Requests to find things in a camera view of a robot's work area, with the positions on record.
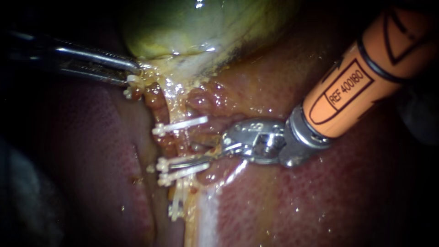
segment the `black ring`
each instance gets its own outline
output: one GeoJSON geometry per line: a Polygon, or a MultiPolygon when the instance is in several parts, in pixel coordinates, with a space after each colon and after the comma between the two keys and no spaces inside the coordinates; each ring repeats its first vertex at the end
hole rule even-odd
{"type": "Polygon", "coordinates": [[[388,81],[401,83],[401,84],[411,84],[413,82],[412,79],[404,79],[404,78],[393,76],[389,72],[383,70],[374,61],[372,61],[370,56],[367,54],[366,49],[364,48],[363,39],[361,37],[357,39],[357,44],[358,44],[358,51],[360,51],[360,54],[363,57],[364,61],[377,75],[381,76],[382,78],[388,81]]]}

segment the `white plastic clip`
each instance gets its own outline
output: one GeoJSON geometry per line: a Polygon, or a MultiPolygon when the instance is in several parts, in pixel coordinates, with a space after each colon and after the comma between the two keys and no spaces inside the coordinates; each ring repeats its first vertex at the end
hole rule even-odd
{"type": "Polygon", "coordinates": [[[185,176],[207,170],[210,167],[209,162],[201,165],[183,168],[173,173],[161,173],[159,174],[159,180],[157,181],[159,186],[170,186],[173,181],[183,178],[185,176]]]}
{"type": "Polygon", "coordinates": [[[194,158],[196,158],[195,155],[184,156],[184,157],[175,157],[175,158],[171,158],[171,159],[166,159],[165,157],[160,157],[157,159],[157,165],[155,166],[155,168],[160,172],[166,173],[169,171],[170,165],[190,161],[190,160],[193,160],[194,158]]]}
{"type": "Polygon", "coordinates": [[[193,118],[187,121],[179,122],[179,123],[172,123],[168,125],[164,125],[163,123],[157,123],[155,125],[155,128],[152,129],[152,134],[158,135],[160,137],[165,136],[166,132],[171,132],[178,129],[186,129],[191,126],[204,124],[208,122],[208,117],[203,116],[199,118],[193,118]]]}

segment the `clip applier jaw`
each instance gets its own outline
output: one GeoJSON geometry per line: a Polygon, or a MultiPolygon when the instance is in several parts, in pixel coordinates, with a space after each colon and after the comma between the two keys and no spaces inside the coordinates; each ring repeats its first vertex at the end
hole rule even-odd
{"type": "Polygon", "coordinates": [[[127,77],[140,75],[134,60],[47,35],[3,32],[6,59],[19,65],[71,75],[116,86],[128,86],[127,77]]]}

